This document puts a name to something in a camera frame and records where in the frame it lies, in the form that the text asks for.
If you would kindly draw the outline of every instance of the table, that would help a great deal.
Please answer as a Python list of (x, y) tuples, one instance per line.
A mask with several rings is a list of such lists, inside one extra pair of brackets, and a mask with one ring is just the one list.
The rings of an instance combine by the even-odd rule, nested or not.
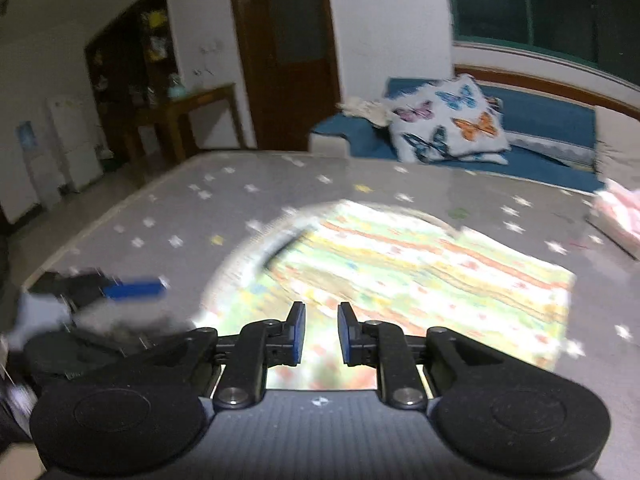
[(158, 108), (142, 108), (139, 110), (132, 122), (131, 130), (125, 133), (125, 144), (130, 160), (140, 160), (140, 150), (136, 142), (136, 138), (140, 136), (138, 129), (141, 126), (158, 124), (165, 126), (168, 131), (176, 162), (178, 164), (184, 162), (187, 156), (182, 142), (182, 132), (179, 124), (180, 117), (217, 101), (226, 101), (228, 103), (238, 145), (241, 149), (246, 150), (247, 145), (244, 141), (244, 135), (242, 134), (242, 124), (238, 113), (235, 86), (235, 83), (230, 83), (169, 101)]
[(216, 152), (190, 159), (125, 200), (44, 267), (163, 276), (170, 285), (158, 302), (89, 309), (80, 320), (88, 328), (161, 319), (178, 324), (207, 305), (204, 291), (216, 271), (257, 230), (295, 210), (342, 199), (424, 211), (574, 272), (565, 351), (555, 371), (609, 407), (613, 431), (598, 471), (616, 480), (636, 477), (640, 348), (630, 334), (640, 337), (640, 267), (584, 221), (588, 195), (386, 160)]

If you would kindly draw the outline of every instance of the white refrigerator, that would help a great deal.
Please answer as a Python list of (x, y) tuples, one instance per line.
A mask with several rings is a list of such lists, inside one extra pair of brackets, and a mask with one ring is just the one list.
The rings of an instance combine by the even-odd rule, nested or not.
[(95, 139), (82, 113), (82, 101), (71, 96), (57, 96), (47, 101), (53, 127), (54, 153), (66, 182), (78, 192), (102, 176), (95, 153)]

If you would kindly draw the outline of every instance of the orange butterfly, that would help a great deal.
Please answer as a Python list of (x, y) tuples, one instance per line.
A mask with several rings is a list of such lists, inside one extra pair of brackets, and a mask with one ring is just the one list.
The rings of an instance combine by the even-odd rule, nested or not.
[(476, 140), (482, 132), (490, 137), (498, 136), (498, 129), (494, 126), (494, 119), (487, 112), (480, 114), (478, 124), (470, 123), (464, 119), (453, 119), (453, 123), (462, 130), (462, 136), (466, 140)]

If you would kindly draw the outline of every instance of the blue sofa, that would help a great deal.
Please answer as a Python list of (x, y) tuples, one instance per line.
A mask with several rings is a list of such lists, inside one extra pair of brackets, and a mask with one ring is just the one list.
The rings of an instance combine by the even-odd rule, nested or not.
[[(391, 78), (385, 97), (415, 89), (426, 81)], [(480, 87), (487, 97), (502, 101), (502, 125), (517, 137), (511, 143), (511, 151), (503, 153), (509, 164), (458, 160), (437, 164), (506, 174), (585, 192), (603, 187), (593, 171), (596, 129), (591, 107), (522, 88), (484, 84)], [(345, 138), (354, 157), (398, 160), (388, 130), (376, 128), (363, 118), (337, 114), (316, 124), (312, 133)]]

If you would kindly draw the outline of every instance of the floral patterned cloth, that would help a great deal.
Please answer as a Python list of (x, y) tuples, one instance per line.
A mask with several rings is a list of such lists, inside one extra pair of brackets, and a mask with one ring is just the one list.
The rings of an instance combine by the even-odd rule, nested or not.
[(277, 254), (225, 302), (221, 333), (264, 317), (284, 319), (306, 303), (303, 362), (282, 367), (268, 387), (360, 389), (371, 368), (342, 364), (337, 307), (420, 335), (446, 326), (526, 362), (552, 368), (561, 347), (575, 276), (470, 229), (342, 202)]

